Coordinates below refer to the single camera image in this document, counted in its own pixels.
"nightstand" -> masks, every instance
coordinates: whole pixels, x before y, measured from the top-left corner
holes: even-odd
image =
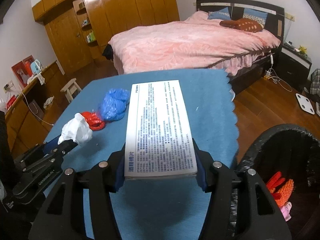
[[[284,43],[274,70],[281,79],[301,93],[307,82],[311,65],[311,58],[304,57]]]

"bed headboard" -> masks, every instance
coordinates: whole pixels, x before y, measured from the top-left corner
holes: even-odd
[[[282,7],[252,0],[197,0],[197,11],[214,12],[228,7],[232,20],[242,18],[244,8],[251,8],[267,12],[265,29],[281,40],[282,47],[284,37],[284,9]]]

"black bed frame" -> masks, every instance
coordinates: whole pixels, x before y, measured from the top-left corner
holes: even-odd
[[[197,0],[197,11],[214,12],[228,7],[232,20],[242,18],[244,8],[251,8],[268,13],[265,29],[270,31],[280,41],[278,48],[272,50],[273,58],[279,57],[284,37],[284,9],[282,7],[253,0]],[[243,68],[235,76],[229,76],[230,84],[236,94],[256,82],[271,66],[270,57],[258,58],[250,68]]]

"wooden stool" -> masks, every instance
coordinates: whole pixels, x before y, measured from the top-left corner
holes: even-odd
[[[71,79],[61,90],[60,92],[65,93],[66,98],[69,103],[73,100],[73,94],[77,91],[79,94],[82,91],[81,87],[76,82],[76,78]]]

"blue kettle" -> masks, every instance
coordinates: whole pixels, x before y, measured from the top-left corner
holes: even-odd
[[[38,59],[36,59],[34,62],[32,62],[30,67],[31,67],[31,71],[33,74],[38,75],[41,72],[41,70],[40,70],[41,63]]]

